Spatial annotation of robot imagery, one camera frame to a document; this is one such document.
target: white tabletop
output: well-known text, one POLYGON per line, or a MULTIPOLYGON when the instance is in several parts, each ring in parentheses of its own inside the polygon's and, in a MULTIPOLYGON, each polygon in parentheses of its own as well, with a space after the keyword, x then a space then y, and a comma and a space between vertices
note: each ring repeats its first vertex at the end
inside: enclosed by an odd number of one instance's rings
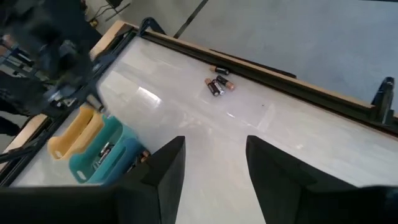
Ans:
MULTIPOLYGON (((235 91, 214 97, 204 79, 215 77, 203 62, 135 38, 99 84, 110 112, 151 152, 186 136, 177 223, 264 223, 246 164, 249 134, 356 186, 398 185, 396 138, 233 74, 235 91)), ((40 153, 15 185, 73 184, 67 166, 40 153)))

